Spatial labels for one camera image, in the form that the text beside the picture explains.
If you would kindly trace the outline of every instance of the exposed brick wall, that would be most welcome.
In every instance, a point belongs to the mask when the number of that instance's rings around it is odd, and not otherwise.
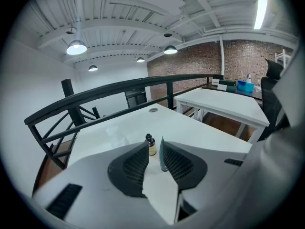
[[[251,74],[251,81],[257,83],[266,76],[268,64],[275,61],[275,53],[281,53],[283,46],[259,41],[224,41],[224,77],[228,80],[245,80]],[[292,50],[284,48],[291,55]]]
[[[147,63],[148,76],[169,74],[220,74],[221,54],[219,42],[209,42],[183,48],[176,54],[163,55]],[[173,91],[178,92],[204,84],[206,79],[174,82]],[[152,99],[166,95],[166,84],[151,86]],[[167,106],[167,101],[160,104]]]
[[[266,75],[265,58],[275,61],[275,53],[281,53],[283,46],[259,41],[224,41],[224,77],[228,80],[245,80],[248,73],[256,83]],[[292,50],[285,48],[291,55]],[[148,76],[192,73],[221,73],[219,42],[208,42],[181,49],[177,54],[163,55],[147,63]],[[205,83],[205,79],[175,82],[173,91],[182,91]],[[151,86],[152,99],[166,95],[166,84]]]

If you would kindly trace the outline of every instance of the white ceiling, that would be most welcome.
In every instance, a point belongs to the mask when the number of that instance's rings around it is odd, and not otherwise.
[[[35,35],[35,47],[52,51],[76,68],[90,60],[150,60],[165,46],[178,48],[224,39],[259,38],[290,46],[298,32],[278,0],[269,0],[261,30],[253,30],[257,0],[31,0],[19,24]],[[71,26],[75,35],[65,32]],[[164,33],[172,33],[166,38]],[[86,53],[66,55],[67,45],[80,37]]]

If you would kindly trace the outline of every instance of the wooden floor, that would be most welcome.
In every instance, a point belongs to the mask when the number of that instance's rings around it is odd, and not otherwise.
[[[216,114],[208,113],[203,119],[203,123],[210,125],[218,130],[221,130],[223,132],[226,132],[228,134],[234,135],[237,133],[240,123]],[[246,125],[244,128],[244,131],[242,132],[240,138],[244,141],[248,141],[251,134],[253,132],[253,129]],[[70,144],[70,141],[62,143],[59,151],[62,152],[68,149]],[[45,184],[47,181],[49,181],[51,178],[59,174],[62,170],[55,165],[53,161],[51,161],[49,158],[46,162],[46,165],[43,169],[41,179],[39,181],[39,186],[41,187],[43,184]]]

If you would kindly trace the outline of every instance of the black slot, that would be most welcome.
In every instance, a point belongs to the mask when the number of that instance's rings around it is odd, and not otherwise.
[[[64,219],[71,205],[80,193],[82,186],[68,184],[64,190],[47,207],[47,211],[59,219]]]
[[[224,162],[234,165],[234,166],[241,166],[243,164],[242,160],[237,160],[237,159],[232,159],[232,158],[228,158]]]

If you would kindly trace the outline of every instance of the black metal railing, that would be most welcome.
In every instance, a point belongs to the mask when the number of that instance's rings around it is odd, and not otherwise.
[[[128,81],[123,81],[123,82],[118,82],[118,83],[113,83],[113,84],[109,84],[109,85],[105,85],[105,86],[101,86],[101,87],[97,87],[79,94],[72,94],[67,96],[64,99],[61,99],[57,102],[54,102],[52,104],[50,104],[49,106],[44,107],[43,109],[37,111],[36,113],[32,114],[31,116],[29,116],[28,118],[26,118],[24,120],[24,123],[29,127],[30,131],[32,132],[33,136],[35,137],[36,141],[39,143],[39,145],[41,146],[41,148],[44,150],[44,152],[46,153],[46,155],[53,161],[55,162],[55,164],[57,164],[60,168],[64,169],[67,166],[67,162],[69,159],[69,156],[71,154],[71,150],[73,147],[73,144],[75,142],[75,138],[77,136],[77,133],[84,129],[87,128],[89,126],[92,125],[96,125],[98,123],[116,118],[118,116],[121,115],[125,115],[127,113],[136,111],[138,109],[150,106],[152,104],[167,100],[167,104],[168,104],[168,108],[170,109],[174,109],[173,106],[173,97],[183,94],[185,92],[191,91],[193,89],[196,89],[198,87],[202,87],[205,86],[205,84],[187,89],[187,90],[183,90],[177,93],[173,93],[173,82],[176,81],[182,81],[182,80],[191,80],[191,79],[200,79],[200,78],[206,78],[206,82],[209,82],[209,77],[213,77],[212,74],[183,74],[183,75],[167,75],[167,76],[156,76],[156,77],[147,77],[147,78],[140,78],[140,79],[134,79],[134,80],[128,80]],[[159,85],[159,84],[163,84],[166,83],[166,89],[167,89],[167,95],[159,98],[157,100],[152,100],[143,104],[139,104],[133,108],[128,108],[119,112],[116,112],[114,114],[108,115],[106,117],[100,118],[100,115],[96,109],[96,107],[92,108],[92,112],[88,111],[87,109],[81,107],[81,104],[85,104],[87,102],[96,100],[96,99],[100,99],[100,98],[104,98],[113,94],[118,94],[118,93],[122,93],[128,90],[132,90],[132,89],[136,89],[136,88],[143,88],[146,86],[152,86],[152,85]],[[68,81],[66,81],[66,84],[68,87],[71,87]],[[84,115],[83,113],[80,113],[80,111],[78,113],[73,113],[72,116],[72,111],[73,108],[79,108],[80,110],[92,115],[95,117],[92,118],[90,116]],[[66,113],[62,118],[60,118],[51,128],[49,131],[47,131],[47,133],[42,137],[40,135],[40,133],[38,132],[37,128],[36,128],[36,124],[52,117],[55,115],[58,115],[59,113],[63,112],[63,111],[68,111],[68,113]],[[72,118],[72,123],[70,123],[70,125],[68,126],[68,128],[60,133],[51,135],[51,132],[55,129],[55,127],[68,115],[70,114],[71,117],[74,117],[75,119],[80,119],[81,118],[86,118],[86,119],[90,119],[90,122],[83,122],[83,124],[77,124],[75,125],[75,127],[71,128],[73,124],[75,124],[73,122],[73,118]],[[63,139],[65,136],[68,135],[73,135],[73,138],[71,140],[71,143],[69,145],[68,150],[57,153],[60,144],[62,143]],[[47,143],[54,141],[54,140],[58,140],[56,146],[53,146],[53,144],[51,144],[50,146],[47,145]],[[65,160],[64,162],[62,162],[59,158],[60,157],[64,157],[65,156]]]

